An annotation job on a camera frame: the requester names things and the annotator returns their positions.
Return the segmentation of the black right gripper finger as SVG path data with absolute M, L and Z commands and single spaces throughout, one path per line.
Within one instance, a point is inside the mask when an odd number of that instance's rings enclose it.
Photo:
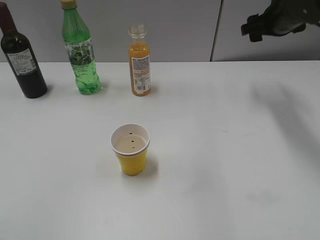
M 240 29 L 241 35 L 248 35 L 251 42 L 261 42 L 263 40 L 259 14 L 249 16 L 247 22 Z

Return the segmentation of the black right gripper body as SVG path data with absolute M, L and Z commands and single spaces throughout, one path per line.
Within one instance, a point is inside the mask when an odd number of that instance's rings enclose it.
M 320 26 L 319 0 L 272 0 L 261 15 L 263 34 L 284 36 L 306 29 L 306 25 Z

